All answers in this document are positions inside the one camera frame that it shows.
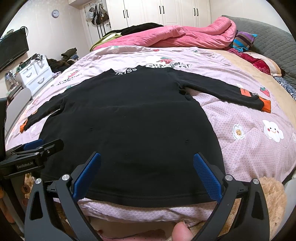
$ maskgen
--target white wall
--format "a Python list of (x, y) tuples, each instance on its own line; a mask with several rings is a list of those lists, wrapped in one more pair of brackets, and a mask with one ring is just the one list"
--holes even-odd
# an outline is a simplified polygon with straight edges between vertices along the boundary
[(290, 33), (276, 10), (266, 0), (210, 0), (211, 19), (221, 15), (249, 18), (281, 28)]
[[(51, 12), (59, 10), (59, 17), (53, 18)], [(68, 0), (29, 0), (14, 16), (6, 31), (26, 26), (29, 51), (6, 69), (14, 70), (21, 61), (35, 53), (45, 54), (48, 58), (61, 60), (61, 54), (70, 48), (77, 48), (81, 58), (89, 53), (80, 10), (68, 5)], [(7, 89), (4, 75), (0, 73), (0, 97), (5, 97)]]

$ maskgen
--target metal screw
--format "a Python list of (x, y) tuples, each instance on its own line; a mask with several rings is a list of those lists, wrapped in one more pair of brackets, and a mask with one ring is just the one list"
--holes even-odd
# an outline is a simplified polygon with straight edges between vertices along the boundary
[(225, 179), (226, 179), (227, 181), (232, 181), (232, 180), (233, 180), (233, 177), (232, 177), (231, 175), (226, 175), (226, 176), (225, 176)]
[(70, 176), (68, 174), (65, 174), (64, 176), (62, 176), (62, 179), (64, 181), (67, 181), (70, 178)]
[(253, 179), (253, 183), (255, 183), (255, 184), (259, 184), (259, 180), (256, 179), (256, 178), (254, 178), (254, 179)]
[(41, 182), (42, 182), (42, 179), (41, 178), (37, 178), (36, 181), (35, 181), (36, 184), (39, 184)]

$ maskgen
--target black clamp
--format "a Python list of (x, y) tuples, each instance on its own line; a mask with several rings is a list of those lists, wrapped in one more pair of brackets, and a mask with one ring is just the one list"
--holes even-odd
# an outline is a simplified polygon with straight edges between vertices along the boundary
[[(102, 241), (77, 204), (85, 197), (100, 165), (100, 154), (94, 152), (70, 175), (65, 174), (52, 182), (36, 179), (25, 218), (26, 241)], [(258, 179), (236, 181), (233, 176), (224, 175), (218, 167), (210, 165), (200, 153), (194, 155), (193, 167), (217, 206), (192, 241), (269, 241), (268, 210)], [(53, 198), (59, 198), (76, 237), (65, 233)], [(236, 198), (242, 200), (234, 222), (227, 234), (218, 237)]]
[(52, 154), (62, 150), (64, 143), (58, 139), (44, 144), (42, 139), (16, 146), (6, 151), (0, 162), (0, 177), (11, 179), (44, 168), (44, 162)]

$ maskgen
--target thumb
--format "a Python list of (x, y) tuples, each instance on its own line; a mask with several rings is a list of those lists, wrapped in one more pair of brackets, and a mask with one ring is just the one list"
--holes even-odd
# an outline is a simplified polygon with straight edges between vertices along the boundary
[(177, 223), (172, 232), (172, 241), (191, 241), (193, 237), (194, 235), (183, 222)]

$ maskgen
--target black sweatshirt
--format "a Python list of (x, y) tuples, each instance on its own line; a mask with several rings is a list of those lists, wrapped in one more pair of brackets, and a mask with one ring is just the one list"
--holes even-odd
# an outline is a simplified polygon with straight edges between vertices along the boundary
[(27, 130), (46, 115), (40, 138), (62, 139), (41, 177), (55, 180), (97, 151), (102, 166), (86, 197), (134, 207), (209, 202), (193, 168), (201, 152), (222, 172), (221, 148), (199, 102), (185, 87), (257, 110), (258, 95), (223, 81), (173, 68), (110, 69), (52, 97), (28, 118)]

